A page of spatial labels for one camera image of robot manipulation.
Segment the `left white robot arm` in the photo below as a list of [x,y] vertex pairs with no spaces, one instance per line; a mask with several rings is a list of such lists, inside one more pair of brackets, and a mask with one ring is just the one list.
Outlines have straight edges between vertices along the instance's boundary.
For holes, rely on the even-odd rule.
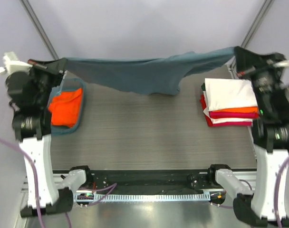
[[12,128],[19,147],[25,153],[28,179],[28,202],[20,211],[23,218],[66,213],[72,210],[75,192],[93,185],[88,166],[72,168],[68,176],[56,185],[50,156],[51,112],[48,110],[52,88],[60,86],[65,70],[27,63],[14,53],[3,57],[7,93],[14,111]]

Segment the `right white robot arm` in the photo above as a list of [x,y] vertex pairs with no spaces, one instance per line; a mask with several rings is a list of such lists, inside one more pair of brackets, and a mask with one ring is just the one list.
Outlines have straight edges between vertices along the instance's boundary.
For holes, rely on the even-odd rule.
[[207,183],[219,186],[233,200],[236,218],[253,227],[268,224],[289,228],[285,210],[285,184],[289,164],[289,86],[281,75],[289,67],[283,54],[260,55],[242,47],[234,49],[237,76],[251,81],[260,116],[251,134],[257,160],[256,186],[250,190],[229,166],[214,164],[208,169]]

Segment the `blue-grey t-shirt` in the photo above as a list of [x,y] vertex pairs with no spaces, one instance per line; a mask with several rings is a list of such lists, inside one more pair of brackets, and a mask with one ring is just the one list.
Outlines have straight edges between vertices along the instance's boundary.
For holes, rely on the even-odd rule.
[[227,47],[208,53],[187,52],[167,58],[111,60],[68,58],[67,71],[87,83],[142,95],[179,93],[179,83],[193,74],[222,67],[234,56]]

